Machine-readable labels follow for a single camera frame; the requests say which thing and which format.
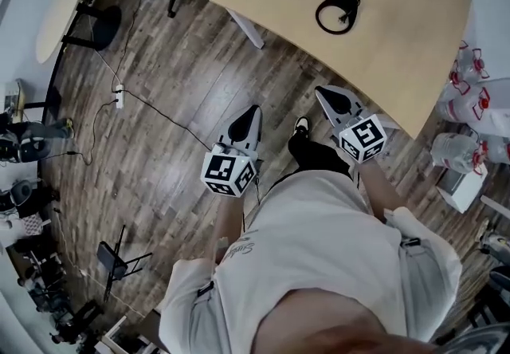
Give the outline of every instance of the forearm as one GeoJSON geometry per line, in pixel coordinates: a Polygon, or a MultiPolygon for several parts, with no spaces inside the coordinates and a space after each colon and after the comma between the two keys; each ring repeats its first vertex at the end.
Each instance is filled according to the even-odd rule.
{"type": "Polygon", "coordinates": [[[385,222],[385,209],[396,210],[406,206],[406,202],[398,195],[374,159],[359,165],[359,176],[377,219],[385,222]]]}
{"type": "Polygon", "coordinates": [[[218,207],[218,216],[207,248],[207,256],[212,260],[222,261],[226,250],[219,250],[214,256],[214,248],[221,238],[228,238],[228,245],[232,245],[241,235],[245,198],[222,197],[218,207]]]}

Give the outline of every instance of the sneaker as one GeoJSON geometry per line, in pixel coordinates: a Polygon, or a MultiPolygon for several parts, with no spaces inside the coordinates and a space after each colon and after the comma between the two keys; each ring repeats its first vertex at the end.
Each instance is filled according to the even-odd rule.
{"type": "Polygon", "coordinates": [[[306,116],[302,116],[297,120],[296,125],[294,126],[293,136],[296,134],[302,134],[306,138],[308,138],[309,133],[310,133],[310,119],[307,118],[306,116]]]}
{"type": "Polygon", "coordinates": [[[69,138],[74,139],[73,120],[65,119],[65,127],[69,130],[69,138]]]}

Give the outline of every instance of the power strip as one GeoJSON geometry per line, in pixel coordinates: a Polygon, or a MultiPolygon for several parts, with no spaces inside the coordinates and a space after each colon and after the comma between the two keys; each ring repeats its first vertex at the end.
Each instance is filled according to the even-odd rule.
{"type": "Polygon", "coordinates": [[[115,90],[120,90],[122,92],[118,92],[115,94],[115,98],[117,99],[117,102],[115,103],[117,108],[123,108],[124,107],[124,85],[117,85],[115,87],[115,90]]]}

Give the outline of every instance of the white cube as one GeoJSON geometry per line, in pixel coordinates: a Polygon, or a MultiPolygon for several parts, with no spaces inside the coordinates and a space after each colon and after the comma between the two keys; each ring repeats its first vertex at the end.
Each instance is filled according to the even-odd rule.
{"type": "Polygon", "coordinates": [[[367,117],[339,133],[340,147],[358,163],[364,163],[379,154],[387,136],[376,115],[367,117]]]}
{"type": "Polygon", "coordinates": [[[256,171],[249,157],[206,153],[200,179],[216,194],[241,197],[256,171]]]}

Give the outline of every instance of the round table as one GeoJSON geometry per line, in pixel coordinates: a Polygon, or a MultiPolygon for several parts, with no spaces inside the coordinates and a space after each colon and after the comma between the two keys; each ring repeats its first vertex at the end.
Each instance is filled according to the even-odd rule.
{"type": "Polygon", "coordinates": [[[96,50],[106,48],[119,29],[121,18],[122,14],[118,6],[98,10],[80,2],[80,0],[53,0],[37,35],[37,61],[41,64],[45,63],[60,42],[96,50]],[[97,18],[92,27],[93,41],[66,35],[76,12],[97,18]]]}

